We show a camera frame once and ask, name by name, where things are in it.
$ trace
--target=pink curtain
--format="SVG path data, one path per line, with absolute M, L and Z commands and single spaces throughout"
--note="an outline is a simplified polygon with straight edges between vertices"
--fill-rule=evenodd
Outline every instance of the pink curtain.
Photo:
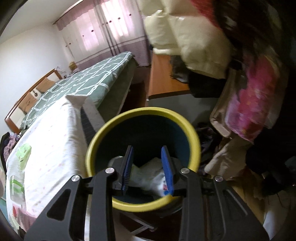
M 80 70 L 125 51 L 150 65 L 148 40 L 136 0 L 84 0 L 56 25 Z

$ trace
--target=white bedsheet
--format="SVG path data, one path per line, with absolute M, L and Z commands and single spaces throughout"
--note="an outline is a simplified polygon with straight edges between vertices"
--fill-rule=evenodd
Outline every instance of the white bedsheet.
M 25 168 L 27 212 L 37 217 L 61 187 L 75 174 L 86 177 L 87 143 L 81 124 L 81 107 L 95 131 L 104 124 L 95 105 L 86 96 L 65 96 L 52 105 L 27 130 L 7 160 L 7 211 L 12 212 L 9 179 L 18 173 L 18 148 L 28 143 L 31 155 Z M 89 208 L 85 240 L 88 240 Z

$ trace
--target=pillow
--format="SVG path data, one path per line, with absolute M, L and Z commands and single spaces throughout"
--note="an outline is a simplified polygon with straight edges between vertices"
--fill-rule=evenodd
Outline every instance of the pillow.
M 31 93 L 28 93 L 25 98 L 20 102 L 19 108 L 27 114 L 30 109 L 36 104 L 37 99 L 31 95 Z
M 38 91 L 41 93 L 45 93 L 50 87 L 52 87 L 55 84 L 54 81 L 49 80 L 47 77 L 45 77 L 41 83 L 36 87 Z
M 34 98 L 36 98 L 37 100 L 39 100 L 40 97 L 42 96 L 41 92 L 38 91 L 37 89 L 33 89 L 30 93 L 31 93 L 31 95 L 33 95 Z

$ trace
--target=wooden desk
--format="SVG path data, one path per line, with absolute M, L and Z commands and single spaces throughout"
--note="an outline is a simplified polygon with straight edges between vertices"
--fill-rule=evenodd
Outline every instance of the wooden desk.
M 147 95 L 148 100 L 190 94 L 187 84 L 183 84 L 170 77 L 171 70 L 170 56 L 153 54 Z
M 187 84 L 170 77 L 170 56 L 153 54 L 146 106 L 162 107 L 191 123 L 209 122 L 217 98 L 194 98 Z

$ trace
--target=bed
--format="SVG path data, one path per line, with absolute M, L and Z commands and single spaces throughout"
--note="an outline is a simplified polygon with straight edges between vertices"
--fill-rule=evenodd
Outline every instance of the bed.
M 87 147 L 104 122 L 120 112 L 136 67 L 132 53 L 124 52 L 66 79 L 52 70 L 16 102 L 5 118 L 13 132 L 22 134 L 6 162 L 7 213 L 15 231 L 20 222 L 28 229 L 31 216 L 36 218 L 72 175 L 86 177 Z M 31 146 L 31 153 L 20 172 L 16 152 L 24 144 Z M 20 214 L 10 198 L 12 175 L 24 182 L 25 210 L 30 218 L 28 213 Z M 88 240 L 89 208 L 86 213 Z M 118 225 L 115 221 L 115 232 L 123 230 Z M 123 232 L 126 240 L 140 240 Z
M 66 79 L 52 70 L 16 102 L 5 122 L 14 133 L 19 134 L 58 99 L 69 94 L 88 95 L 103 119 L 108 121 L 120 112 L 136 67 L 132 53 L 124 52 Z

